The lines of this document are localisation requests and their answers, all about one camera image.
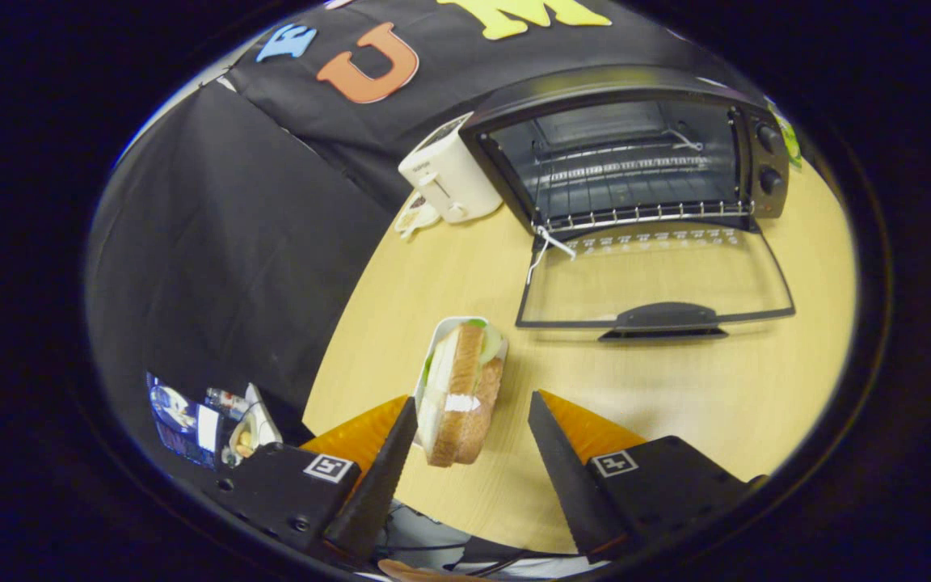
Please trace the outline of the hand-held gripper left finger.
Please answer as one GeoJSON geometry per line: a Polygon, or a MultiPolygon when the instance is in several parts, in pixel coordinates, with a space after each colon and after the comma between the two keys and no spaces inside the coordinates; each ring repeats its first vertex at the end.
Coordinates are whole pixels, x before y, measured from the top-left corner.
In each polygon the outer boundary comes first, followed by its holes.
{"type": "Polygon", "coordinates": [[[373,555],[417,431],[404,394],[303,443],[261,445],[204,493],[271,541],[362,566],[373,555]]]}

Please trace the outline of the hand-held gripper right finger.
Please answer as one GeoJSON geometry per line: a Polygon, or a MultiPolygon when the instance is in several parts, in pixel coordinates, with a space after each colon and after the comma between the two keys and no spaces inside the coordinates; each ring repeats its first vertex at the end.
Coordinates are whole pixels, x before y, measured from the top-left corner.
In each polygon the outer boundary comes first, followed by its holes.
{"type": "Polygon", "coordinates": [[[765,480],[736,478],[679,436],[644,439],[546,390],[533,393],[528,424],[574,545],[590,561],[683,538],[765,480]]]}

